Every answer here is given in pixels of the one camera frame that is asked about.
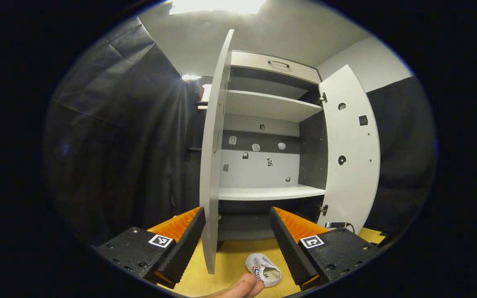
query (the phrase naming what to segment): white cabinet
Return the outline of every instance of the white cabinet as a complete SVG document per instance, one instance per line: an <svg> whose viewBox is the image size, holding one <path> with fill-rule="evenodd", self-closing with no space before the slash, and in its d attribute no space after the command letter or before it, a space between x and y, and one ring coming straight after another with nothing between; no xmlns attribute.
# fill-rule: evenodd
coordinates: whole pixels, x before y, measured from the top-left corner
<svg viewBox="0 0 477 298"><path fill-rule="evenodd" d="M350 222L358 233L380 168L375 117L349 66L322 82L310 66L231 51L232 35L214 72L202 145L202 244L210 274L218 240L273 237L272 205L307 205L307 219ZM229 88L235 79L240 90Z"/></svg>

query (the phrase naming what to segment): drawer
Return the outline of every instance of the drawer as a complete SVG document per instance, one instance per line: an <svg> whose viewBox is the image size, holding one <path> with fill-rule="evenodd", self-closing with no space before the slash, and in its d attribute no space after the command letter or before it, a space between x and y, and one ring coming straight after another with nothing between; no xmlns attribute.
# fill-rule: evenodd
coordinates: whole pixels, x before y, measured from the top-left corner
<svg viewBox="0 0 477 298"><path fill-rule="evenodd" d="M258 53L233 51L231 55L231 66L265 70L271 73L295 77L314 84L321 83L320 75L315 68Z"/></svg>

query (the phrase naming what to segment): sneaker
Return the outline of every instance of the sneaker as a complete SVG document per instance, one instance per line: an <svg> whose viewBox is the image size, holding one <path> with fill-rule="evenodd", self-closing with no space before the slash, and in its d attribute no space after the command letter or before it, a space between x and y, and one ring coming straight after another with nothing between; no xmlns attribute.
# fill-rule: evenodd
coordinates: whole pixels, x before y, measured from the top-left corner
<svg viewBox="0 0 477 298"><path fill-rule="evenodd" d="M265 287L273 287L281 281L281 270L261 253L252 253L246 258L246 269L262 281Z"/></svg>

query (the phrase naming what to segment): small shoe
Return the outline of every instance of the small shoe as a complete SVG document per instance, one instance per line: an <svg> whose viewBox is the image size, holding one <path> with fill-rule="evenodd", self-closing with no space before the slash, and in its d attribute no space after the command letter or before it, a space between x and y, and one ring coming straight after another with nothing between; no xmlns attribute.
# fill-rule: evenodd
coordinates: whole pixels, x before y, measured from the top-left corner
<svg viewBox="0 0 477 298"><path fill-rule="evenodd" d="M246 258L246 269L262 281L265 287L273 287L281 281L281 270L261 253L252 253Z"/></svg>

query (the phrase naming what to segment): cabinet door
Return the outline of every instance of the cabinet door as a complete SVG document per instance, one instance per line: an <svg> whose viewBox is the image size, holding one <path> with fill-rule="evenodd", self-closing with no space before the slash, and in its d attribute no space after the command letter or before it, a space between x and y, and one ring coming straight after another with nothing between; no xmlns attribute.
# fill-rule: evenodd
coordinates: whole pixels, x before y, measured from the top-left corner
<svg viewBox="0 0 477 298"><path fill-rule="evenodd" d="M202 232L202 245L207 272L214 274L216 244L218 239L218 186L220 184L220 159L222 132L226 107L227 84L231 70L229 44L233 29L229 30L218 57L207 105L204 139L200 166L200 206L204 207L206 225Z"/></svg>
<svg viewBox="0 0 477 298"><path fill-rule="evenodd" d="M380 172L380 145L375 116L360 82L346 65L319 85L325 93L328 164L318 225L350 222L356 234L375 200Z"/></svg>

